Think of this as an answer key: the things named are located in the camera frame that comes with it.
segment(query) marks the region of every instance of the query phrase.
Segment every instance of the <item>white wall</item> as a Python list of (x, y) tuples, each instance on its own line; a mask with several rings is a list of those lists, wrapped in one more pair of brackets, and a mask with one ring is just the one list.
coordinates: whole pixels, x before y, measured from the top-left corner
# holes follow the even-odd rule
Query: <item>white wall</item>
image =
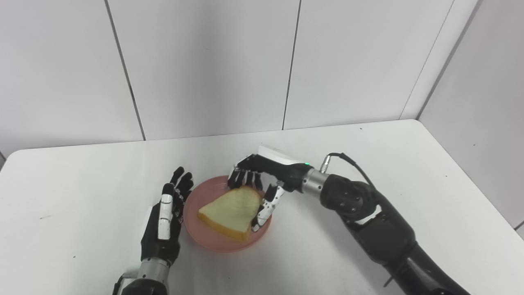
[[(147, 139), (414, 118), (475, 2), (108, 0)], [(4, 155), (142, 139), (103, 0), (3, 1), (0, 64)]]
[(286, 105), (286, 129), (415, 118), (412, 89), (476, 0), (109, 3), (146, 138), (163, 139), (279, 130)]
[(103, 0), (0, 4), (0, 151), (141, 140)]
[(476, 1), (454, 2), (302, 1), (285, 128), (414, 119)]
[(299, 0), (110, 0), (147, 139), (279, 130)]
[(514, 227), (524, 220), (523, 15), (522, 1), (484, 0), (420, 118)]

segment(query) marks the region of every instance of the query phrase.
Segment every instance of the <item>panel seam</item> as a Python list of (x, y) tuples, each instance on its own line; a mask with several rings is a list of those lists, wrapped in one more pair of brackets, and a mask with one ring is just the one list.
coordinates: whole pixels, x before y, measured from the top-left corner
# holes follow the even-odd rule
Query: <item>panel seam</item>
[(519, 223), (519, 224), (514, 228), (514, 230), (519, 229), (522, 225), (524, 225), (524, 220), (523, 220), (521, 223)]
[(135, 115), (138, 121), (138, 126), (140, 127), (140, 133), (142, 134), (142, 140), (146, 140), (146, 135), (144, 133), (144, 127), (142, 126), (142, 120), (140, 119), (140, 113), (138, 112), (138, 106), (136, 105), (135, 94), (133, 93), (133, 87), (131, 86), (131, 81), (129, 79), (129, 74), (127, 72), (126, 62), (124, 61), (124, 55), (122, 54), (122, 48), (120, 47), (120, 41), (118, 40), (118, 35), (116, 33), (115, 22), (113, 21), (113, 15), (111, 14), (111, 9), (109, 7), (109, 1), (104, 0), (105, 7), (107, 9), (107, 14), (109, 16), (109, 21), (111, 23), (111, 29), (113, 29), (113, 36), (115, 37), (116, 48), (118, 49), (118, 55), (120, 55), (120, 61), (122, 67), (124, 68), (124, 75), (126, 77), (127, 86), (129, 87), (129, 93), (131, 95), (131, 101), (133, 102), (133, 107), (135, 108)]
[(417, 86), (417, 83), (420, 80), (420, 76), (422, 75), (422, 72), (424, 71), (425, 65), (428, 62), (429, 57), (431, 56), (431, 52), (433, 51), (433, 48), (435, 47), (436, 41), (439, 39), (440, 32), (442, 32), (442, 28), (444, 27), (444, 24), (446, 23), (447, 17), (449, 16), (451, 9), (453, 8), (453, 4), (455, 4), (455, 0), (451, 2), (450, 8), (447, 10), (446, 16), (444, 17), (444, 21), (442, 22), (442, 25), (440, 26), (439, 32), (436, 34), (435, 41), (433, 41), (433, 44), (431, 45), (431, 49), (429, 50), (428, 56), (426, 56), (424, 64), (422, 65), (422, 68), (420, 69), (419, 75), (417, 76), (417, 80), (415, 81), (415, 84), (413, 84), (413, 88), (411, 88), (411, 92), (408, 95), (408, 99), (406, 100), (406, 103), (404, 104), (404, 107), (402, 108), (402, 111), (400, 112), (400, 116), (398, 116), (399, 120), (400, 118), (402, 118), (402, 115), (404, 114), (404, 111), (406, 110), (406, 106), (408, 105), (408, 102), (411, 99), (411, 95), (413, 94), (413, 91), (415, 90), (415, 87)]
[(481, 6), (482, 1), (483, 0), (478, 0), (477, 3), (475, 4), (475, 7), (473, 8), (473, 11), (471, 12), (470, 17), (467, 19), (466, 25), (462, 29), (462, 32), (460, 33), (457, 41), (455, 42), (455, 45), (453, 45), (453, 48), (451, 49), (450, 54), (447, 56), (447, 59), (446, 59), (446, 62), (444, 63), (444, 66), (440, 70), (439, 75), (435, 79), (435, 82), (433, 83), (433, 86), (431, 87), (431, 90), (428, 93), (428, 96), (426, 97), (424, 104), (420, 108), (420, 111), (419, 111), (419, 114), (416, 117), (416, 120), (420, 120), (420, 116), (422, 115), (424, 109), (428, 105), (428, 102), (429, 102), (431, 96), (433, 95), (433, 93), (435, 92), (435, 89), (436, 89), (437, 85), (439, 84), (440, 80), (442, 79), (442, 76), (444, 75), (444, 72), (446, 72), (446, 69), (447, 69), (448, 65), (450, 64), (451, 59), (455, 55), (455, 52), (457, 51), (457, 48), (459, 47), (459, 44), (462, 42), (462, 39), (464, 39), (464, 35), (466, 34), (466, 31), (470, 27), (471, 22), (473, 21), (473, 18), (475, 18), (475, 15), (477, 14), (477, 11), (478, 11), (479, 7)]
[(284, 130), (284, 124), (286, 123), (286, 111), (288, 110), (289, 88), (291, 86), (291, 73), (293, 71), (294, 50), (295, 50), (295, 45), (297, 44), (298, 22), (299, 22), (299, 19), (300, 19), (300, 7), (301, 6), (302, 6), (302, 0), (299, 0), (299, 2), (298, 2), (298, 12), (297, 12), (297, 25), (295, 27), (295, 36), (294, 36), (294, 39), (293, 39), (293, 50), (291, 52), (291, 65), (289, 67), (288, 89), (286, 91), (286, 104), (284, 105), (284, 116), (282, 118), (282, 130)]

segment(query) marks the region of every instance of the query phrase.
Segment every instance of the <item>black cable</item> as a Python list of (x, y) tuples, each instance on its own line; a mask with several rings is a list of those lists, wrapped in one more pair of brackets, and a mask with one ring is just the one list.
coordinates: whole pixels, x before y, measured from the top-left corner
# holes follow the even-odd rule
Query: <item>black cable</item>
[(330, 153), (329, 154), (330, 156), (337, 156), (343, 160), (345, 160), (347, 163), (349, 163), (351, 166), (357, 168), (357, 170), (360, 172), (360, 174), (364, 177), (364, 179), (367, 181), (367, 183), (369, 184), (369, 186), (371, 186), (372, 188), (375, 188), (375, 185), (373, 184), (373, 182), (371, 182), (371, 180), (369, 179), (369, 177), (367, 177), (367, 174), (364, 172), (364, 170), (362, 170), (362, 168), (360, 168), (360, 166), (358, 166), (358, 164), (353, 161), (353, 159), (351, 159), (349, 156), (347, 156), (346, 154), (344, 153)]

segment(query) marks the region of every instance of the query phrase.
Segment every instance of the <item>black robot arm segment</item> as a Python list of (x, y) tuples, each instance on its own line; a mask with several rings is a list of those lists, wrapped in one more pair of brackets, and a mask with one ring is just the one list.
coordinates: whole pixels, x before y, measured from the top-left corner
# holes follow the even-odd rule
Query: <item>black robot arm segment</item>
[(431, 260), (407, 221), (370, 185), (329, 175), (320, 202), (337, 212), (370, 259), (384, 266), (407, 295), (469, 295)]

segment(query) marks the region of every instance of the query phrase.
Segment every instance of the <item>robotic hand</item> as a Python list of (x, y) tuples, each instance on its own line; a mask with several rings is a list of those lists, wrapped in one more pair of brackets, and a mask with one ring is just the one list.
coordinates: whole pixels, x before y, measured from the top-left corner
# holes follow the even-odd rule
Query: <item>robotic hand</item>
[[(367, 183), (326, 174), (332, 156), (356, 167)], [(246, 185), (252, 185), (254, 178), (257, 189), (262, 189), (261, 173), (273, 175), (277, 182), (266, 190), (252, 221), (252, 231), (264, 225), (285, 191), (309, 194), (319, 198), (325, 208), (336, 211), (370, 259), (391, 274), (384, 287), (395, 279), (407, 295), (469, 295), (431, 260), (418, 245), (411, 226), (344, 153), (327, 155), (321, 169), (316, 170), (307, 162), (262, 145), (258, 154), (234, 166), (228, 186), (240, 187), (247, 177)]]
[[(169, 294), (167, 276), (180, 251), (178, 237), (182, 228), (183, 209), (193, 186), (191, 173), (182, 174), (184, 168), (178, 167), (171, 181), (164, 185), (160, 201), (151, 209), (140, 242), (142, 262), (138, 274), (131, 275), (133, 278), (124, 274), (115, 284), (113, 295)], [(126, 285), (125, 279), (132, 282)]]

